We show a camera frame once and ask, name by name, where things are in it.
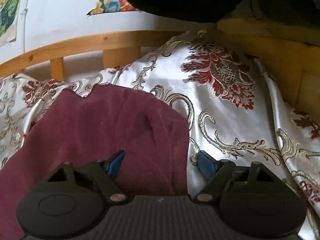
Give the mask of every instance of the maroon cloth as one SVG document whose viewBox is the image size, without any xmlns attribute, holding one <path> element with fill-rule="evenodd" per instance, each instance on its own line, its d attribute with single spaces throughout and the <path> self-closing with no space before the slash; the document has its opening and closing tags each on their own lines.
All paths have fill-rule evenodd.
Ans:
<svg viewBox="0 0 320 240">
<path fill-rule="evenodd" d="M 187 193 L 188 121 L 151 93 L 95 85 L 63 90 L 0 171 L 0 239 L 18 240 L 19 200 L 60 163 L 74 166 L 125 150 L 117 185 L 141 194 Z"/>
</svg>

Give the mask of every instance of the bedspread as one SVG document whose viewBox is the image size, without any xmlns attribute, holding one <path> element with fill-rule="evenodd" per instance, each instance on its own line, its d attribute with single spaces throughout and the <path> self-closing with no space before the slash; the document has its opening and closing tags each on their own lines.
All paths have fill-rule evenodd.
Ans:
<svg viewBox="0 0 320 240">
<path fill-rule="evenodd" d="M 308 200 L 308 215 L 299 235 L 305 240 L 320 239 L 319 124 L 283 101 L 276 82 L 258 59 L 245 58 L 219 42 L 203 31 L 185 33 L 127 66 L 72 84 L 40 82 L 24 74 L 3 78 L 1 167 L 23 146 L 32 126 L 61 90 L 67 88 L 82 97 L 90 94 L 94 84 L 143 90 L 188 119 L 191 196 L 206 183 L 196 166 L 199 149 L 237 165 L 259 161 Z"/>
</svg>

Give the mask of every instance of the wooden bed frame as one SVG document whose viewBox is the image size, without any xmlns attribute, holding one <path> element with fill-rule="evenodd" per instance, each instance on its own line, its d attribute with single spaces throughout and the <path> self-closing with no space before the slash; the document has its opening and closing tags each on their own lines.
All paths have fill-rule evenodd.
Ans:
<svg viewBox="0 0 320 240">
<path fill-rule="evenodd" d="M 320 31 L 310 33 L 308 29 L 295 27 L 292 31 L 299 34 L 293 35 L 284 25 L 272 24 L 254 25 L 253 28 L 251 22 L 226 19 L 217 26 L 224 38 L 235 43 L 244 54 L 260 58 L 276 79 L 285 101 L 320 120 L 320 48 L 317 46 L 320 45 Z M 139 59 L 141 47 L 162 46 L 178 34 L 130 31 L 65 40 L 26 52 L 1 64 L 0 76 L 21 72 L 28 66 L 50 60 L 52 78 L 63 81 L 63 57 L 103 50 L 104 68 L 114 68 Z"/>
</svg>

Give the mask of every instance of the bed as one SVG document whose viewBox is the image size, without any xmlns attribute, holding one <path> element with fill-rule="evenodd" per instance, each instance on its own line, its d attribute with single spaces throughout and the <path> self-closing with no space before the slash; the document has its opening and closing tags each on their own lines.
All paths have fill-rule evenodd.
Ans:
<svg viewBox="0 0 320 240">
<path fill-rule="evenodd" d="M 226 19 L 197 33 L 103 33 L 57 42 L 1 64 L 0 76 L 6 77 L 0 87 L 1 167 L 63 89 L 87 97 L 95 84 L 130 87 L 153 93 L 188 119 L 191 196 L 205 185 L 196 167 L 198 150 L 237 165 L 259 161 L 308 200 L 300 236 L 320 239 L 319 33 L 304 30 L 303 37 L 293 37 L 290 26 L 254 27 Z M 141 47 L 158 49 L 142 55 Z M 63 57 L 98 50 L 103 50 L 105 70 L 66 84 Z M 23 73 L 48 60 L 52 80 Z"/>
</svg>

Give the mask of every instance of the red flower pattern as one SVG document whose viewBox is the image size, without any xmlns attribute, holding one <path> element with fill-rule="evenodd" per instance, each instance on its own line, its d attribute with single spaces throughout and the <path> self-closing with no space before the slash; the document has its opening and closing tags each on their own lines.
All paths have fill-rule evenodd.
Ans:
<svg viewBox="0 0 320 240">
<path fill-rule="evenodd" d="M 243 65 L 237 54 L 219 47 L 214 42 L 195 39 L 196 45 L 189 47 L 188 63 L 181 65 L 184 72 L 195 71 L 185 82 L 209 85 L 210 98 L 231 101 L 237 108 L 253 110 L 255 95 L 249 67 Z"/>
<path fill-rule="evenodd" d="M 310 183 L 305 182 L 304 180 L 300 182 L 300 187 L 302 188 L 303 193 L 306 195 L 308 201 L 312 206 L 320 202 L 320 191 Z"/>
<path fill-rule="evenodd" d="M 27 104 L 27 107 L 33 107 L 48 91 L 54 94 L 53 89 L 58 87 L 57 84 L 59 83 L 60 82 L 55 79 L 48 81 L 28 81 L 28 84 L 22 87 L 22 90 L 26 93 L 23 100 Z"/>
<path fill-rule="evenodd" d="M 302 115 L 300 119 L 293 119 L 297 126 L 301 128 L 311 127 L 311 139 L 320 138 L 320 125 L 319 123 L 313 119 L 310 115 L 305 112 L 300 112 L 295 109 L 293 111 L 295 114 Z"/>
</svg>

